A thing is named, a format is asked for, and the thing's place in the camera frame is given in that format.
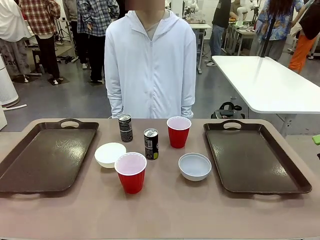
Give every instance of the neck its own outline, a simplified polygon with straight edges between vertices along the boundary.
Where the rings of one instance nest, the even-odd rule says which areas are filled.
[[[135,11],[138,16],[140,22],[142,23],[145,29],[151,27],[152,25],[160,22],[160,20],[164,17],[164,10],[137,10]]]

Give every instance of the person in plaid shirt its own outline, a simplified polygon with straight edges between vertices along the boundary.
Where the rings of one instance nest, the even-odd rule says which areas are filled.
[[[55,0],[20,0],[22,13],[35,34],[41,51],[41,63],[54,78],[54,84],[63,79],[60,77],[55,51],[54,19],[60,17],[60,5]]]
[[[119,16],[116,0],[77,0],[78,33],[89,34],[91,82],[102,80],[107,27]]]

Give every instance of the long hair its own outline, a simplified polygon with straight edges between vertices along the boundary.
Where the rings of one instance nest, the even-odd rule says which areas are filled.
[[[271,16],[279,16],[290,13],[294,0],[270,0],[268,13]]]

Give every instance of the brown serving tray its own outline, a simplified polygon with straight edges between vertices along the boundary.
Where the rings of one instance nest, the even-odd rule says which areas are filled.
[[[237,123],[240,128],[229,127]],[[223,187],[233,193],[306,194],[312,187],[263,124],[203,125]]]
[[[62,123],[76,122],[78,126]],[[0,163],[0,192],[60,192],[75,181],[99,123],[64,119],[37,124]]]

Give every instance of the black beverage can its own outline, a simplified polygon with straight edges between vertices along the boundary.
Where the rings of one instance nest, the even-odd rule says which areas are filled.
[[[122,114],[118,117],[121,140],[125,143],[131,142],[134,139],[132,132],[131,116]]]
[[[154,128],[149,128],[144,131],[144,147],[145,157],[150,160],[155,160],[159,156],[158,131]]]

